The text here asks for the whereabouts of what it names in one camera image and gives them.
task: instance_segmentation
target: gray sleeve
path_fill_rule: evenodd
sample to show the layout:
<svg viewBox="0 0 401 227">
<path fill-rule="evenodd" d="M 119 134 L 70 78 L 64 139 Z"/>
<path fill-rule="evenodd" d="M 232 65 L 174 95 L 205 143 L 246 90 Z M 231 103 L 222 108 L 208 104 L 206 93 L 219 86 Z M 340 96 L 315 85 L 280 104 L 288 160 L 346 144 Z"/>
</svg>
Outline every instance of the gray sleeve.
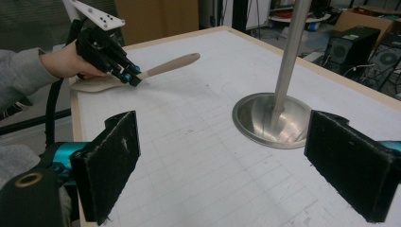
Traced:
<svg viewBox="0 0 401 227">
<path fill-rule="evenodd" d="M 41 53 L 39 48 L 19 53 L 0 50 L 0 111 L 58 80 L 42 65 Z"/>
<path fill-rule="evenodd" d="M 40 158 L 25 145 L 0 146 L 0 189 L 13 177 L 39 163 Z"/>
</svg>

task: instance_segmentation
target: black speaker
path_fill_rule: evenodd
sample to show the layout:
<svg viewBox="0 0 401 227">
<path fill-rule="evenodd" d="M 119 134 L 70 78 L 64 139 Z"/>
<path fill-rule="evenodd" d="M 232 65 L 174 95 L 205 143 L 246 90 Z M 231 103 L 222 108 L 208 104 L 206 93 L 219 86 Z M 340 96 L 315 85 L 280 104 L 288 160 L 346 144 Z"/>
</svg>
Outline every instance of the black speaker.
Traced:
<svg viewBox="0 0 401 227">
<path fill-rule="evenodd" d="M 389 33 L 369 59 L 371 66 L 365 69 L 358 82 L 380 91 L 400 61 L 401 36 Z"/>
<path fill-rule="evenodd" d="M 324 52 L 321 66 L 350 78 L 351 69 L 365 64 L 375 45 L 380 29 L 355 26 L 333 34 Z"/>
</svg>

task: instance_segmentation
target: metal pole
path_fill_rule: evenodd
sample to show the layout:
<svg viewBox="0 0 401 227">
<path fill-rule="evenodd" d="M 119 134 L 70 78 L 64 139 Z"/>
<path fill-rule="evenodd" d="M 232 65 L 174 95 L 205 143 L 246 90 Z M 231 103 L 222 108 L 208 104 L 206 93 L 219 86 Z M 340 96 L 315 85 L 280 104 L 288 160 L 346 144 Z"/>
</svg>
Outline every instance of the metal pole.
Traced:
<svg viewBox="0 0 401 227">
<path fill-rule="evenodd" d="M 284 101 L 287 96 L 289 81 L 294 69 L 294 64 L 298 56 L 298 49 L 300 46 L 302 33 L 305 28 L 305 21 L 307 14 L 309 13 L 311 1 L 312 0 L 300 0 L 295 2 L 294 11 L 289 24 L 287 44 L 284 49 L 276 90 L 274 93 L 273 112 L 271 119 L 274 127 L 280 114 L 284 111 Z"/>
</svg>

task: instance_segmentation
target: white tabletop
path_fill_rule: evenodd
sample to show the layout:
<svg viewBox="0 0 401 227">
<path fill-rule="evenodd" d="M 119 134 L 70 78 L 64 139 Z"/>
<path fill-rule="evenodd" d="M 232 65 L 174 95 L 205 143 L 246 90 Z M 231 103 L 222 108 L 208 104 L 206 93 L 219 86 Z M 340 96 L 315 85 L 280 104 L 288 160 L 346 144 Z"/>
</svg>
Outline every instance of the white tabletop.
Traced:
<svg viewBox="0 0 401 227">
<path fill-rule="evenodd" d="M 244 96 L 274 92 L 280 51 L 229 28 L 128 48 L 142 70 L 200 53 L 195 63 L 96 94 L 72 93 L 77 140 L 136 111 L 142 156 L 105 226 L 401 226 L 400 190 L 385 223 L 367 223 L 304 157 L 256 144 L 235 127 Z M 375 140 L 399 140 L 401 105 L 298 60 L 288 95 L 339 114 Z"/>
</svg>

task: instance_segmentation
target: black foam pad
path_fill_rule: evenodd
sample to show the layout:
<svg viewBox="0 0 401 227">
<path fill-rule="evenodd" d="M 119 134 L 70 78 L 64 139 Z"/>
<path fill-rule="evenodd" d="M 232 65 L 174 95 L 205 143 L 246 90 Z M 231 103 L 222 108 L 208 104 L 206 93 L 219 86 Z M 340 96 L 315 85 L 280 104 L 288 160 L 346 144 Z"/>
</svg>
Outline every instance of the black foam pad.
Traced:
<svg viewBox="0 0 401 227">
<path fill-rule="evenodd" d="M 106 120 L 106 129 L 70 156 L 87 221 L 102 224 L 141 155 L 135 112 Z"/>
<path fill-rule="evenodd" d="M 386 219 L 401 180 L 401 152 L 385 148 L 348 125 L 312 111 L 305 156 L 368 222 Z"/>
</svg>

